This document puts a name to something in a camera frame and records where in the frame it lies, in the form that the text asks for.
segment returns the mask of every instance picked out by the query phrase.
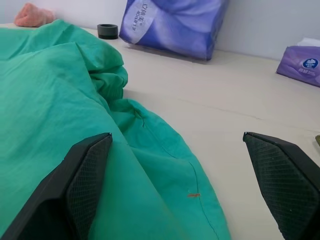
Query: black mesh texture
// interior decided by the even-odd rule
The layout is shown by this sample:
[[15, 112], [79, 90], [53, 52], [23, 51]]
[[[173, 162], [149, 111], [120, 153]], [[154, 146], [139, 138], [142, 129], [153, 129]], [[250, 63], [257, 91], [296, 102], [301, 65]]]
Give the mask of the black mesh texture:
[[93, 145], [66, 192], [68, 210], [81, 240], [87, 240], [96, 214], [101, 186], [98, 184], [98, 161], [107, 155], [108, 138]]
[[299, 240], [319, 204], [313, 185], [276, 145], [247, 135], [245, 142], [255, 175], [279, 230]]

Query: logo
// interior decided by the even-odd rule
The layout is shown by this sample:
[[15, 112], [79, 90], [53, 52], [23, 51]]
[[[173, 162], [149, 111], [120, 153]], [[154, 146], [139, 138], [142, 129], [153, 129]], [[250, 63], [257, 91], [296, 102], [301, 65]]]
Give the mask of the logo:
[[319, 61], [315, 58], [309, 58], [303, 62], [305, 69], [315, 69], [319, 64]]

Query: white surface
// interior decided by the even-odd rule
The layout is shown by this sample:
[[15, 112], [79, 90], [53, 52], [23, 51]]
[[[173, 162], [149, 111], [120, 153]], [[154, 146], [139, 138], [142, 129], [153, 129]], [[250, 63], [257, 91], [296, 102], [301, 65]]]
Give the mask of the white surface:
[[242, 136], [257, 132], [295, 143], [320, 166], [320, 88], [275, 74], [274, 60], [217, 51], [211, 63], [199, 64], [108, 42], [128, 71], [125, 97], [182, 135], [215, 189], [232, 239], [283, 240]]
[[[0, 23], [12, 23], [26, 2], [54, 10], [82, 27], [121, 25], [126, 0], [0, 0]], [[320, 0], [230, 0], [217, 48], [280, 59], [303, 37], [320, 39]]]

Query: black plastic piece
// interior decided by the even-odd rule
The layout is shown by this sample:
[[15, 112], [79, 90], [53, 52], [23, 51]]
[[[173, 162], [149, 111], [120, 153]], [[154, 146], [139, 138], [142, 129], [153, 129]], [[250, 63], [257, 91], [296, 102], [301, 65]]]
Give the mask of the black plastic piece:
[[118, 26], [114, 24], [99, 24], [97, 26], [100, 39], [114, 40], [118, 38]]
[[319, 147], [320, 147], [320, 135], [316, 136], [316, 137], [315, 137], [315, 140], [316, 140], [316, 142], [319, 144]]
[[320, 240], [320, 168], [297, 145], [245, 132], [261, 194], [286, 240]]
[[34, 190], [1, 240], [86, 240], [96, 214], [112, 136], [73, 145]]

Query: seam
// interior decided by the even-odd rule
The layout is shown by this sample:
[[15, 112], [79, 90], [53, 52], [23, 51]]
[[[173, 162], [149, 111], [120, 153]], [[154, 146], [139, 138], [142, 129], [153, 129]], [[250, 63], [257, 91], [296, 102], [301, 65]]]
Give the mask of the seam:
[[[159, 141], [159, 139], [157, 138], [157, 136], [150, 130], [150, 128], [146, 125], [146, 122], [144, 120], [144, 118], [138, 113], [138, 111], [136, 111], [136, 108], [134, 107], [134, 110], [135, 112], [141, 117], [142, 119], [142, 122], [143, 122], [143, 126], [149, 131], [149, 133], [153, 136], [153, 138], [156, 140], [156, 142], [158, 143], [158, 145], [167, 153], [169, 154], [171, 157], [175, 158], [175, 159], [178, 159], [176, 156], [174, 156], [173, 154], [171, 154]], [[188, 161], [188, 163], [191, 165], [192, 169], [193, 169], [193, 172], [194, 172], [194, 176], [195, 176], [195, 183], [196, 183], [196, 190], [197, 192], [199, 192], [199, 184], [198, 184], [198, 177], [197, 177], [197, 173], [196, 173], [196, 170], [194, 168], [194, 166], [192, 165], [192, 163], [190, 161]], [[200, 205], [201, 205], [201, 209], [202, 209], [202, 212], [207, 220], [207, 222], [209, 223], [210, 227], [212, 228], [214, 234], [216, 235], [217, 239], [220, 240], [214, 226], [211, 224], [207, 214], [206, 214], [206, 211], [205, 211], [205, 208], [204, 208], [204, 204], [203, 202], [201, 201], [201, 197], [200, 196], [198, 199], [200, 201]]]

